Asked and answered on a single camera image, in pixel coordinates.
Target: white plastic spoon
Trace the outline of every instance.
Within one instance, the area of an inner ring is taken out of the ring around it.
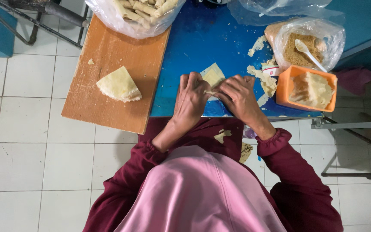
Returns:
[[[300,39],[296,39],[294,41],[294,44],[296,45],[296,48],[299,52],[304,52],[307,54],[307,56],[309,56],[309,58],[323,71],[323,72],[327,72],[327,70],[325,68],[323,68],[323,66],[316,60],[316,58],[314,58],[314,56],[310,53],[309,49],[307,48],[307,46],[300,40]]]

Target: blue tabletop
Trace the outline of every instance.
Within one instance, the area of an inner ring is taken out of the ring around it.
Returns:
[[[260,62],[270,60],[271,48],[264,46],[253,57],[247,55],[265,26],[237,24],[226,5],[214,9],[202,3],[195,5],[187,0],[173,23],[164,54],[162,70],[155,93],[151,117],[172,116],[180,76],[191,71],[201,72],[214,62],[226,77],[248,75],[247,66],[261,68]],[[264,91],[256,78],[254,93],[259,99]],[[270,98],[263,113],[267,117],[317,117],[321,112],[303,111],[280,106],[275,97]],[[203,116],[233,116],[221,101],[207,102]]]

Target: wooden board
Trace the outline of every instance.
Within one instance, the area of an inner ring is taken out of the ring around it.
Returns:
[[[144,134],[170,28],[146,39],[134,39],[92,18],[61,115],[66,118]],[[101,93],[96,82],[125,66],[142,94],[123,103]]]

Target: person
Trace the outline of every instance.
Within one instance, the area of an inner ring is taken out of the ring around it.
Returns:
[[[214,96],[237,119],[207,119],[210,85],[199,73],[182,75],[172,118],[149,120],[129,161],[104,182],[83,231],[343,231],[329,187],[290,146],[291,134],[261,112],[254,81],[220,82]],[[280,177],[270,193],[238,162],[245,124]],[[231,135],[220,143],[214,135],[222,129]]]

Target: clear plastic bag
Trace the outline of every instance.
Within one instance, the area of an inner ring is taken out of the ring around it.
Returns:
[[[174,8],[156,18],[155,22],[143,20],[143,24],[123,18],[114,1],[118,0],[85,0],[85,3],[107,27],[136,39],[144,39],[163,33],[173,23],[186,0],[178,0]]]
[[[273,34],[275,34],[280,24],[282,24],[282,26],[280,30],[278,30],[276,36],[274,36]],[[266,28],[265,34],[267,40],[274,41],[272,45],[274,56],[280,68],[283,70],[288,69],[289,66],[292,65],[290,62],[286,61],[283,56],[287,40],[291,33],[312,35],[317,38],[318,41],[315,41],[315,45],[323,56],[321,64],[327,71],[334,68],[343,53],[346,35],[344,28],[340,25],[327,20],[311,17],[297,18],[290,20],[286,24],[279,23],[269,25],[268,27],[275,25],[277,25],[277,27],[275,27],[274,30],[268,30]],[[310,68],[318,70],[315,65]]]
[[[344,13],[325,9],[332,0],[232,0],[227,3],[239,24],[264,26],[295,16],[324,18],[344,24]]]

